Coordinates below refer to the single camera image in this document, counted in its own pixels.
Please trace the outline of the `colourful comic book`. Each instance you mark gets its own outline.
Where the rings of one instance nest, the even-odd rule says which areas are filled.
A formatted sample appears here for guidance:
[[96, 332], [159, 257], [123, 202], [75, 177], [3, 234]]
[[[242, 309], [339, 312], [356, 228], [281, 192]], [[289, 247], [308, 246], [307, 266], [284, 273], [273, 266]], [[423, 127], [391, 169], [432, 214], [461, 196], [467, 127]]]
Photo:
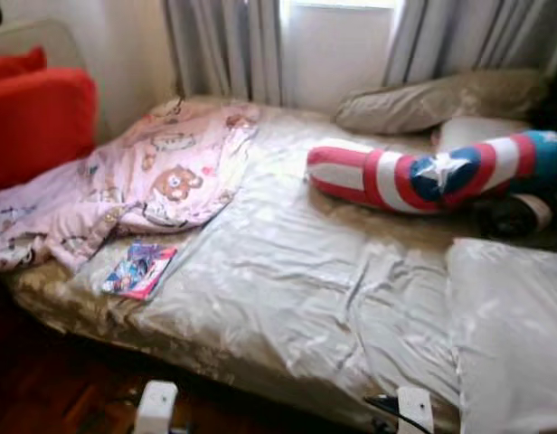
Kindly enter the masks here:
[[130, 300], [151, 300], [176, 253], [178, 248], [174, 245], [131, 243], [125, 258], [102, 281], [100, 292]]

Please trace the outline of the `grey floral pillow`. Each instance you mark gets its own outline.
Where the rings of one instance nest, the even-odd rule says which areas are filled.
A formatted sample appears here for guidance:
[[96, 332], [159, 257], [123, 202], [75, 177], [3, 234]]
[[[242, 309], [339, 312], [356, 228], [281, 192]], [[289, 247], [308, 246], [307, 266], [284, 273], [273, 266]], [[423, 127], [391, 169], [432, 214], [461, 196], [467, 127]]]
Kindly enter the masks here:
[[542, 71], [465, 71], [365, 90], [341, 100], [333, 123], [354, 134], [408, 134], [457, 117], [524, 120], [550, 94]]
[[447, 268], [461, 434], [557, 434], [557, 252], [460, 237]]

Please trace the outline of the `black white round cushion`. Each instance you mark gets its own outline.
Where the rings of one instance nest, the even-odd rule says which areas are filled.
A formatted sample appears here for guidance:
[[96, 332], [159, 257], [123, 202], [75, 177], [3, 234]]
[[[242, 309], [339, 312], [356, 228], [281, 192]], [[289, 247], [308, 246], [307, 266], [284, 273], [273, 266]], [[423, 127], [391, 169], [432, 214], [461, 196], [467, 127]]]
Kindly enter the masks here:
[[474, 220], [482, 235], [511, 240], [534, 235], [554, 222], [551, 200], [531, 193], [513, 193], [474, 203]]

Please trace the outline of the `plain white pillow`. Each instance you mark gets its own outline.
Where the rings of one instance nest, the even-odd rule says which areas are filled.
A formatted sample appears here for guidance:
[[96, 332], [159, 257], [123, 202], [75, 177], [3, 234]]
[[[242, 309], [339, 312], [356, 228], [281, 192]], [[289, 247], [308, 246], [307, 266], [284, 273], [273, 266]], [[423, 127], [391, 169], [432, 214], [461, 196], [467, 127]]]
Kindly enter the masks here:
[[531, 125], [522, 120], [480, 117], [456, 117], [444, 121], [434, 134], [437, 153], [447, 153], [458, 148], [475, 145], [498, 137], [528, 131]]

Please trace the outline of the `red white blue bolster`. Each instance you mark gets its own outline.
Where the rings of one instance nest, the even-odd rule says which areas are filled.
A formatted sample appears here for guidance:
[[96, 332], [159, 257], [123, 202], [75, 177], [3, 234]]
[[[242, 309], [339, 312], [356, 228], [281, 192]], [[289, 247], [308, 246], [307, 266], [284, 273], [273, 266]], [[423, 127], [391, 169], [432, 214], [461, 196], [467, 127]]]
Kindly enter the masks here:
[[557, 132], [530, 129], [434, 156], [324, 140], [307, 153], [305, 169], [331, 197], [394, 213], [444, 213], [489, 193], [556, 183]]

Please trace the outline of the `grey curtain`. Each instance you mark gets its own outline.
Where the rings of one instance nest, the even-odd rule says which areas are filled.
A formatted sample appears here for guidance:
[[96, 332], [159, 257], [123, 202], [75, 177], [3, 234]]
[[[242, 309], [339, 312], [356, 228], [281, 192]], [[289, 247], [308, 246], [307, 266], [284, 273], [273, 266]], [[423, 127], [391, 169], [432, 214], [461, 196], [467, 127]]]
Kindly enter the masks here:
[[557, 0], [400, 0], [383, 86], [557, 63]]
[[162, 0], [181, 98], [287, 102], [283, 0]]

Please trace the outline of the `bright window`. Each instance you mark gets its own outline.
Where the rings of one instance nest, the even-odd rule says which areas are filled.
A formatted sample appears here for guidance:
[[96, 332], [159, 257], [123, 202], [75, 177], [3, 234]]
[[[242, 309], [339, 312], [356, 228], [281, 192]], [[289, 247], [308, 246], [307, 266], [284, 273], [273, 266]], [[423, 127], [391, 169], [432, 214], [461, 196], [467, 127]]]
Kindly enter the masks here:
[[341, 11], [394, 11], [402, 0], [286, 0], [297, 7], [341, 9]]

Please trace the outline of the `pink cartoon blanket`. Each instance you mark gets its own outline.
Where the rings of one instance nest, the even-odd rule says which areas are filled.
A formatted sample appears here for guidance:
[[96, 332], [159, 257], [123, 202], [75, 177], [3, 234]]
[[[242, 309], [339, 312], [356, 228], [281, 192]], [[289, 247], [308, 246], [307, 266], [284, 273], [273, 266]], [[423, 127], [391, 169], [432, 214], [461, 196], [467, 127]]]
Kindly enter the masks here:
[[0, 192], [0, 272], [78, 269], [113, 234], [175, 234], [232, 202], [261, 107], [177, 99], [109, 144]]

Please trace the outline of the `large red cushion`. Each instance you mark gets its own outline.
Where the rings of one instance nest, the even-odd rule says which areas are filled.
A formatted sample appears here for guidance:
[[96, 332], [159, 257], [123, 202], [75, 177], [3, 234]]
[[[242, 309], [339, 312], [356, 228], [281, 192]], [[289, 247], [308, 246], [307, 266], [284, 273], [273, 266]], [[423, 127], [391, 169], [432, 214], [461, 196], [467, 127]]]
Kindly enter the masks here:
[[0, 79], [0, 192], [88, 156], [98, 109], [96, 83], [81, 69]]

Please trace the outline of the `small red cushion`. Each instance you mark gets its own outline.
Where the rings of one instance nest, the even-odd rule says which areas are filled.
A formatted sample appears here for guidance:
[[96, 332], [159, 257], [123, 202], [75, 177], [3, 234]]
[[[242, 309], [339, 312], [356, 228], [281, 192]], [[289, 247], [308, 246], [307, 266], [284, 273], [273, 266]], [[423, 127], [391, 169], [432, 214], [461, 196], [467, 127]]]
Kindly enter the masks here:
[[26, 53], [18, 55], [0, 55], [0, 81], [35, 73], [46, 69], [47, 58], [42, 46], [32, 47]]

